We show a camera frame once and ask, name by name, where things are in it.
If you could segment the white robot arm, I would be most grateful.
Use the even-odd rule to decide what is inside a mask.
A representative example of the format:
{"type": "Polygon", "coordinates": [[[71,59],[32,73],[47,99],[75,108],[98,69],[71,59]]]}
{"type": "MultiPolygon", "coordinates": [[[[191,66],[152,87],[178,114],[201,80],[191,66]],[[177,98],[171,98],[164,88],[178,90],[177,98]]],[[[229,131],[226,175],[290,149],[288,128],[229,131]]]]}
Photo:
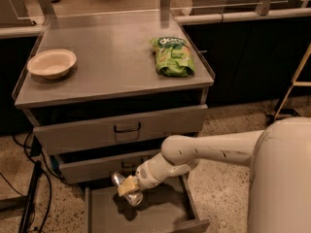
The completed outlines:
{"type": "Polygon", "coordinates": [[[290,117],[264,130],[199,138],[173,135],[118,194],[136,206],[142,191],[184,175],[201,159],[250,166],[248,233],[311,233],[311,118],[290,117]]]}

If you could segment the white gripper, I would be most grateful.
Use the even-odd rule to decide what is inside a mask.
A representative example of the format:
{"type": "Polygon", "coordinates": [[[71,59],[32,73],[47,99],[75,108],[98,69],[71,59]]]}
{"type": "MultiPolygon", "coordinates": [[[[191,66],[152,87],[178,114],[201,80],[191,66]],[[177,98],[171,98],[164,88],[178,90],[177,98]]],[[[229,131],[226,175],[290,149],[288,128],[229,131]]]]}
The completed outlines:
{"type": "Polygon", "coordinates": [[[140,187],[141,190],[154,188],[160,184],[149,168],[149,162],[145,161],[141,164],[135,173],[135,176],[128,176],[123,179],[118,187],[119,196],[124,196],[128,193],[137,191],[140,187]]]}

